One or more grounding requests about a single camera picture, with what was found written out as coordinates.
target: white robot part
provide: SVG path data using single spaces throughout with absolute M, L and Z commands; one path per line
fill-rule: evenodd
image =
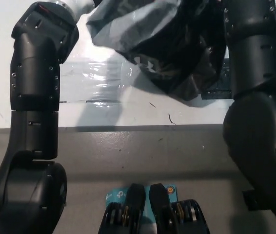
M 81 15 L 88 14 L 95 8 L 93 0 L 49 0 L 48 2 L 53 2 L 66 8 L 76 22 L 79 21 Z

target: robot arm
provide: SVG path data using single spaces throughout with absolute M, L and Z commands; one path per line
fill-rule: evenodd
M 224 120 L 229 155 L 254 187 L 249 210 L 276 215 L 275 0 L 223 0 L 235 102 Z
M 50 234 L 66 202 L 57 157 L 59 79 L 88 0 L 36 2 L 18 21 L 11 61 L 11 130 L 0 166 L 0 234 Z

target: blue label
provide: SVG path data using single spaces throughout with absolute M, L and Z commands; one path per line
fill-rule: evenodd
M 171 202 L 176 202 L 178 201 L 177 199 L 177 191 L 176 191 L 176 186 L 175 185 L 164 185 L 164 187 L 167 190 L 169 199 Z M 142 215 L 142 224 L 150 224 L 150 223 L 155 223 L 155 218 L 151 209 L 151 204 L 149 200 L 149 191 L 150 191 L 150 186 L 144 187 L 146 191 L 146 202 L 144 205 L 144 211 Z M 105 206 L 107 207 L 111 202 L 118 202 L 118 203 L 124 203 L 126 194 L 127 194 L 128 188 L 121 188 L 121 189 L 113 189 L 111 192 L 109 192 L 106 197 L 105 197 Z

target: gray floor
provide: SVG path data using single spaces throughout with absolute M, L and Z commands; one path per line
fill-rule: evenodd
M 0 163 L 8 135 L 0 135 Z M 212 234 L 276 234 L 270 211 L 250 213 L 241 191 L 249 184 L 227 155 L 221 131 L 60 134 L 67 170 L 67 207 L 55 234 L 95 234 L 106 193 L 132 182 L 174 183 L 178 197 L 196 199 Z

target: garbage bag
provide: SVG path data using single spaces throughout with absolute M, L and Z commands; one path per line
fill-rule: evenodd
M 191 100 L 219 79 L 225 55 L 219 0 L 103 0 L 93 44 L 114 49 L 165 93 Z

